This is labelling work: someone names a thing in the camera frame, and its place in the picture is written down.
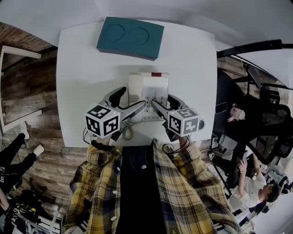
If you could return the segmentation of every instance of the wooden floor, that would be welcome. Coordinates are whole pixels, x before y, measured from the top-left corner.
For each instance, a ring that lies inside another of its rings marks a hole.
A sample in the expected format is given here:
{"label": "wooden floor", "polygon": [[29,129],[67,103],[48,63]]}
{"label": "wooden floor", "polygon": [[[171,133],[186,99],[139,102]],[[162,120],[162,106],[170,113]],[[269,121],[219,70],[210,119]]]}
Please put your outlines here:
{"label": "wooden floor", "polygon": [[[16,156],[13,163],[23,160],[38,144],[42,144],[45,151],[38,156],[38,160],[23,176],[21,187],[11,193],[11,196],[17,196],[23,189],[30,188],[28,181],[32,178],[33,184],[39,190],[44,186],[48,188],[44,195],[56,201],[54,204],[45,203],[44,208],[51,215],[60,209],[60,218],[70,200],[69,183],[77,166],[85,160],[87,149],[64,146],[56,97],[57,50],[46,53],[46,49],[53,48],[52,45],[2,23],[0,23],[0,43],[35,52],[42,51],[43,54],[41,59],[26,60],[9,55],[5,56],[3,61],[5,74],[1,77],[1,94],[3,112],[6,113],[5,123],[38,109],[43,110],[42,115],[31,118],[27,122],[31,137],[27,142],[27,148],[19,150],[19,158]],[[234,59],[219,59],[218,67],[245,74],[241,62]],[[228,74],[233,79],[239,77],[232,73]],[[263,82],[276,82],[271,78],[268,79],[265,74],[262,74],[261,78]],[[239,85],[245,93],[247,89],[245,84]],[[251,94],[259,96],[259,90],[253,85],[250,88]],[[19,127],[6,132],[3,143],[7,146],[18,132]],[[208,141],[204,141],[201,149],[208,148],[209,144]]]}

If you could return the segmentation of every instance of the sneaker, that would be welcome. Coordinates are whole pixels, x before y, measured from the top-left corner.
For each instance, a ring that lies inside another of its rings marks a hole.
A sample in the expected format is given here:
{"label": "sneaker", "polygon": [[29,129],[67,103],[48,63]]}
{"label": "sneaker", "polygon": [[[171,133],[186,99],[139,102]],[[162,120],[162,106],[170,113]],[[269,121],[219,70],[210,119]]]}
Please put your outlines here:
{"label": "sneaker", "polygon": [[39,156],[42,152],[44,152],[44,147],[39,144],[33,151],[36,156]]}
{"label": "sneaker", "polygon": [[215,153],[211,152],[207,156],[210,158],[210,160],[212,160],[216,155]]}
{"label": "sneaker", "polygon": [[21,125],[20,125],[20,132],[23,133],[25,135],[24,139],[25,140],[29,140],[29,134],[28,134],[28,131],[27,131],[27,125],[26,125],[26,122],[23,122]]}

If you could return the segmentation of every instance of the white table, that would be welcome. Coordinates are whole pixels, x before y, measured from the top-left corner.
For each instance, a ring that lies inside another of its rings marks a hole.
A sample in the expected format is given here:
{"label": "white table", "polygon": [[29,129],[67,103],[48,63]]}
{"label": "white table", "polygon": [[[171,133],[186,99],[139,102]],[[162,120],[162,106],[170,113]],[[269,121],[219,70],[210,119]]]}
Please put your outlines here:
{"label": "white table", "polygon": [[[86,147],[82,133],[85,113],[105,94],[127,86],[129,73],[168,72],[169,93],[184,100],[205,120],[205,127],[192,140],[209,139],[214,122],[217,91],[217,56],[214,35],[173,23],[147,21],[165,26],[159,58],[149,61],[96,49],[103,26],[90,23],[61,31],[57,57],[57,100],[65,146]],[[124,95],[120,105],[128,104]],[[133,126],[130,141],[120,138],[115,145],[150,145],[153,138],[169,142],[163,122]]]}

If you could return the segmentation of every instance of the smartphone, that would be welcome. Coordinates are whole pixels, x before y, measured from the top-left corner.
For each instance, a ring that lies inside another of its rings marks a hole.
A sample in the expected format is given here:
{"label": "smartphone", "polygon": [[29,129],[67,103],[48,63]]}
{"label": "smartphone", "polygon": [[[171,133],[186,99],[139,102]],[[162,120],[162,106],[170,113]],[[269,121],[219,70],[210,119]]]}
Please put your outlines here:
{"label": "smartphone", "polygon": [[216,114],[219,114],[219,113],[222,113],[222,112],[225,112],[228,110],[228,106],[227,106],[227,103],[226,102],[223,102],[221,104],[218,104],[216,105]]}

